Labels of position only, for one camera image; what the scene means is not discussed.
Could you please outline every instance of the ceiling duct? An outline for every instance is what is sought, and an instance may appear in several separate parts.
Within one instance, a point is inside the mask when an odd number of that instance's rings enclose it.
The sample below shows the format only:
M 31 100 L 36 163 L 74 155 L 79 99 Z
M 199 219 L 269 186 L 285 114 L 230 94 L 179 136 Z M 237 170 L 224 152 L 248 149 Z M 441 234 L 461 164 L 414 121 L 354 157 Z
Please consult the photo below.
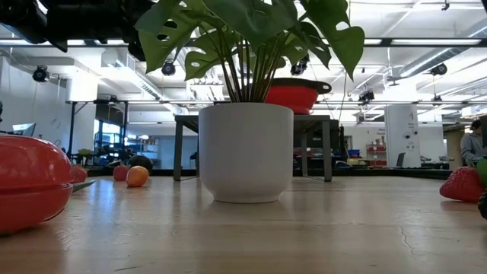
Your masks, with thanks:
M 462 32 L 457 38 L 485 38 L 487 37 L 487 19 L 484 19 L 477 24 L 474 24 L 468 30 Z M 387 80 L 394 81 L 402 78 L 415 76 L 419 73 L 425 72 L 434 68 L 437 65 L 451 59 L 461 53 L 466 52 L 468 47 L 456 47 L 447 49 L 433 49 L 431 52 L 424 54 L 417 60 L 405 65 L 399 71 L 399 77 L 390 77 Z

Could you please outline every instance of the wall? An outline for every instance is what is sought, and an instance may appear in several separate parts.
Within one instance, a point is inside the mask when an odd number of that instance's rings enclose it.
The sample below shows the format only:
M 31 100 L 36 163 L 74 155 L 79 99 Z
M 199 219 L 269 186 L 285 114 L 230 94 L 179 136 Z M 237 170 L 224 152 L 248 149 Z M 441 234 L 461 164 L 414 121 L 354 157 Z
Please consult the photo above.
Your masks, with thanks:
M 384 134 L 385 125 L 345 125 L 345 135 L 352 137 L 352 148 L 360 149 L 363 158 L 367 157 L 366 145 L 380 139 Z M 443 143 L 442 125 L 419 125 L 418 136 L 421 156 L 438 161 L 438 157 L 447 154 Z
M 66 88 L 53 83 L 39 84 L 32 72 L 10 66 L 0 59 L 0 100 L 4 104 L 0 130 L 11 131 L 12 125 L 36 123 L 34 137 L 55 142 L 68 149 L 71 106 L 65 103 Z
M 198 150 L 198 136 L 183 137 L 183 153 L 181 156 L 181 166 L 183 169 L 196 169 L 195 161 L 191 161 L 189 156 Z M 159 136 L 159 158 L 161 159 L 161 169 L 172 170 L 174 167 L 174 136 Z

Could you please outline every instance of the potted plant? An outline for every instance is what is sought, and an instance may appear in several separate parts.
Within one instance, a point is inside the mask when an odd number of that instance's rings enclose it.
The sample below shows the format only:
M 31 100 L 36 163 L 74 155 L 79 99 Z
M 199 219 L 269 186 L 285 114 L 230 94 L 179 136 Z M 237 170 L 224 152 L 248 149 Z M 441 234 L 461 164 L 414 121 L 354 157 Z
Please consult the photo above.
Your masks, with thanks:
M 236 104 L 199 113 L 200 177 L 216 200 L 271 202 L 291 183 L 293 112 L 263 104 L 286 59 L 296 64 L 309 51 L 328 66 L 331 47 L 352 77 L 361 58 L 364 31 L 350 27 L 346 0 L 300 3 L 298 17 L 293 0 L 160 0 L 135 26 L 147 72 L 184 46 L 197 48 L 186 56 L 186 80 L 223 69 Z

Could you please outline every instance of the wooden table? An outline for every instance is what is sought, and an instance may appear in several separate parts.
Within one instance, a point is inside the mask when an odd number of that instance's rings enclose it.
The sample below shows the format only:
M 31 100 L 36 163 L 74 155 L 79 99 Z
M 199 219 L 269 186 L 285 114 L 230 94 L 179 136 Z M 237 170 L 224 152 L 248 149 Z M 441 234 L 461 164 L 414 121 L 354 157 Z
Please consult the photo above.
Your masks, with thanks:
M 176 115 L 176 136 L 174 144 L 174 173 L 173 179 L 181 181 L 181 154 L 183 151 L 183 127 L 198 133 L 197 115 Z M 307 140 L 306 135 L 309 131 L 321 126 L 323 137 L 323 172 L 325 182 L 332 180 L 332 152 L 330 143 L 330 126 L 328 115 L 294 115 L 294 131 L 301 134 L 301 161 L 303 176 L 307 176 Z
M 197 180 L 101 180 L 0 237 L 1 274 L 485 274 L 487 221 L 441 181 L 299 178 L 279 202 L 213 202 Z

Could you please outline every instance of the ceiling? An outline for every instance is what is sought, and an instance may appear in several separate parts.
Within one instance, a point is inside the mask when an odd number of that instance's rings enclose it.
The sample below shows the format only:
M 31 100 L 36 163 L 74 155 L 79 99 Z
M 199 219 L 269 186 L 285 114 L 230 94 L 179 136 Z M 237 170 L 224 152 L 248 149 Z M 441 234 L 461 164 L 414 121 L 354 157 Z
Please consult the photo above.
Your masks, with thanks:
M 350 18 L 352 25 L 360 26 L 364 29 L 367 38 L 378 37 L 414 37 L 414 38 L 453 38 L 464 37 L 465 32 L 473 25 L 485 20 L 487 27 L 487 14 L 480 0 L 452 0 L 450 8 L 442 11 L 444 1 L 435 0 L 352 0 L 350 4 Z M 302 7 L 297 5 L 298 11 L 303 12 Z M 0 38 L 9 38 L 11 33 L 6 29 L 0 30 Z M 2 47 L 2 55 L 5 55 L 5 48 Z M 81 64 L 89 68 L 90 73 L 94 73 L 100 79 L 99 93 L 115 94 L 121 98 L 130 100 L 150 100 L 151 96 L 145 94 L 140 88 L 140 82 L 135 78 L 126 77 L 127 72 L 120 72 L 120 68 L 107 67 L 101 59 L 104 48 L 70 48 L 67 53 L 62 53 L 56 48 L 14 48 L 13 56 L 35 56 L 35 57 L 65 57 L 78 60 Z M 364 91 L 373 91 L 376 94 L 376 100 L 384 99 L 383 94 L 389 94 L 388 100 L 403 100 L 398 94 L 396 98 L 390 96 L 390 84 L 392 82 L 384 81 L 387 76 L 394 76 L 394 72 L 400 70 L 405 65 L 414 62 L 418 58 L 430 53 L 435 48 L 365 48 L 364 55 L 354 71 L 354 81 L 345 77 L 342 66 L 336 58 L 332 59 L 329 68 L 320 64 L 316 56 L 311 55 L 308 69 L 299 78 L 310 80 L 325 81 L 333 86 L 331 94 L 319 98 L 329 101 L 357 100 L 358 95 Z M 128 53 L 125 49 L 116 49 L 118 56 L 126 56 Z M 487 94 L 487 81 L 483 82 L 482 78 L 487 71 L 487 48 L 469 49 L 453 58 L 444 62 L 448 67 L 448 72 L 443 76 L 433 76 L 419 73 L 414 77 L 398 81 L 400 84 L 416 88 L 417 99 L 430 100 L 434 93 L 443 94 L 443 100 L 469 100 L 469 98 L 479 98 L 484 93 Z M 201 93 L 205 93 L 206 88 L 221 88 L 220 84 L 212 86 L 191 86 L 194 81 L 186 83 L 184 81 L 185 72 L 178 62 L 176 65 L 176 74 L 173 76 L 163 76 L 161 71 L 151 72 L 144 76 L 145 63 L 137 62 L 129 64 L 122 61 L 131 69 L 133 76 L 139 77 L 142 82 L 146 82 L 151 89 L 157 90 L 164 100 L 202 100 Z M 291 64 L 279 69 L 276 77 L 291 77 Z M 223 81 L 221 68 L 215 67 L 213 70 L 213 79 L 210 82 L 216 83 Z M 471 88 L 465 88 L 457 91 L 466 84 L 477 84 Z M 437 109 L 436 106 L 426 106 L 425 108 Z M 134 109 L 137 111 L 144 110 L 167 111 L 165 107 L 158 106 L 138 106 Z M 365 107 L 366 109 L 374 108 L 374 111 L 383 112 L 383 106 Z M 462 106 L 442 107 L 436 110 L 439 114 L 448 114 L 458 111 Z M 346 106 L 345 110 L 350 115 L 357 113 L 364 107 Z M 317 105 L 315 113 L 329 113 L 328 108 Z

